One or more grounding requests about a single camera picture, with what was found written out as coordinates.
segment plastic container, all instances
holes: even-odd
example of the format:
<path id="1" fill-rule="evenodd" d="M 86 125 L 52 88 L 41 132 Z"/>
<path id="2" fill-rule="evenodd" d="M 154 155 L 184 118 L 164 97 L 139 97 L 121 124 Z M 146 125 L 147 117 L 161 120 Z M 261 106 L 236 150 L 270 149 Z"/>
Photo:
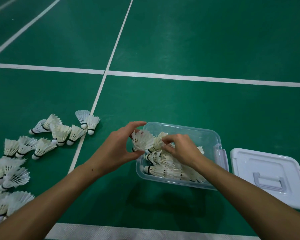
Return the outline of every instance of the plastic container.
<path id="1" fill-rule="evenodd" d="M 187 134 L 197 147 L 202 146 L 204 155 L 216 164 L 220 165 L 225 170 L 229 171 L 228 159 L 224 149 L 221 146 L 219 135 L 210 129 L 200 129 L 194 127 L 187 127 L 173 124 L 163 124 L 157 122 L 149 122 L 144 127 L 153 135 L 158 135 L 160 132 L 168 134 Z M 216 190 L 208 181 L 204 183 L 185 181 L 179 179 L 169 179 L 165 177 L 158 177 L 144 172 L 144 167 L 150 165 L 150 162 L 144 159 L 142 155 L 136 161 L 136 173 L 139 177 L 157 182 L 176 184 L 182 186 L 189 186 L 207 190 Z"/>

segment person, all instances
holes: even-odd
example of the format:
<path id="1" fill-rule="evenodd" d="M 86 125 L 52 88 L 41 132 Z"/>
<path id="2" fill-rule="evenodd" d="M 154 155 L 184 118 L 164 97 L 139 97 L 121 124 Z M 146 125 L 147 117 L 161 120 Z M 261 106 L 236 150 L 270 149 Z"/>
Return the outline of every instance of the person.
<path id="1" fill-rule="evenodd" d="M 72 202 L 97 179 L 137 159 L 143 151 L 127 152 L 128 137 L 146 122 L 130 122 L 110 133 L 84 164 L 0 223 L 0 239 L 43 239 Z M 255 185 L 203 156 L 188 135 L 168 135 L 163 149 L 205 177 L 264 240 L 300 240 L 300 213 Z"/>

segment person's right arm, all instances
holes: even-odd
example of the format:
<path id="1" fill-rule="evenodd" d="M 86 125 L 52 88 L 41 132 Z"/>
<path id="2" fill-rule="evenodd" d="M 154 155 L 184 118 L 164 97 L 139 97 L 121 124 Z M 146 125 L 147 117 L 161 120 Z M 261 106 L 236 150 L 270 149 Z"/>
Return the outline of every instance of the person's right arm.
<path id="1" fill-rule="evenodd" d="M 300 240 L 300 213 L 266 191 L 203 156 L 188 135 L 168 135 L 164 145 L 182 164 L 205 177 L 244 217 L 262 240 Z"/>

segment person's left hand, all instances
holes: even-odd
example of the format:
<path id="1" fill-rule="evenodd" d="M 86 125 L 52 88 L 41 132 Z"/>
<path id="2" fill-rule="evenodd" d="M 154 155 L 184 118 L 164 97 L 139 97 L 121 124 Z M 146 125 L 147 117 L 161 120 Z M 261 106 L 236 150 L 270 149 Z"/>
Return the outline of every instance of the person's left hand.
<path id="1" fill-rule="evenodd" d="M 104 143 L 97 149 L 92 157 L 86 162 L 89 167 L 96 170 L 99 177 L 118 169 L 121 165 L 135 160 L 144 151 L 127 152 L 128 137 L 139 126 L 145 125 L 144 121 L 129 122 L 126 126 L 110 133 Z"/>

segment green floor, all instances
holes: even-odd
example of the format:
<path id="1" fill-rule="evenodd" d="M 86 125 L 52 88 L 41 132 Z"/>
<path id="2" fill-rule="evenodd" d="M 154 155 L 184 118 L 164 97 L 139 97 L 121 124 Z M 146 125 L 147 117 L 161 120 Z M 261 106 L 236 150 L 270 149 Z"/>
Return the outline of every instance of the green floor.
<path id="1" fill-rule="evenodd" d="M 53 1 L 2 10 L 0 45 Z M 0 63 L 105 70 L 130 1 L 61 0 Z M 110 70 L 300 83 L 300 0 L 133 0 Z M 27 135 L 51 113 L 77 125 L 74 112 L 91 109 L 101 80 L 0 68 L 0 157 L 5 138 Z M 76 165 L 134 120 L 214 130 L 228 158 L 244 148 L 300 164 L 300 88 L 108 75 L 94 114 L 102 120 Z M 29 159 L 31 180 L 19 190 L 37 196 L 58 182 L 77 144 Z M 58 222 L 256 235 L 219 192 L 143 180 L 135 162 L 99 179 Z"/>

